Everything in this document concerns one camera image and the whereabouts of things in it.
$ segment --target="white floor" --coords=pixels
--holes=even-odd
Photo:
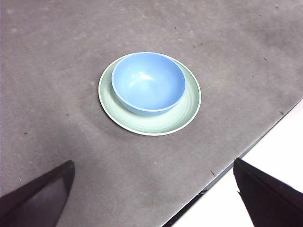
[[[243,160],[303,192],[303,101]],[[173,227],[252,227],[237,193],[239,189],[232,171],[224,175]]]

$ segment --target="gray table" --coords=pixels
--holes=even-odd
[[[302,98],[302,8],[3,0],[1,194],[72,159],[59,227],[161,226]],[[200,111],[174,137],[128,132],[99,104],[102,71],[139,51],[178,59],[200,83]]]

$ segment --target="plastic bowl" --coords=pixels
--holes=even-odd
[[[112,72],[112,86],[128,110],[139,115],[159,115],[173,108],[186,87],[181,68],[163,54],[133,53]]]

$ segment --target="green plate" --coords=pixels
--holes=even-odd
[[[182,63],[174,60],[186,77],[186,91],[178,104],[168,112],[158,116],[140,116],[122,106],[111,84],[112,71],[123,56],[111,63],[102,73],[99,82],[99,99],[108,116],[121,127],[148,136],[167,135],[187,126],[198,113],[201,91],[193,73]]]

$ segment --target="bowl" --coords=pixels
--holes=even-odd
[[[182,69],[167,56],[153,52],[126,56],[114,68],[111,80],[122,105],[146,116],[173,108],[186,87]]]

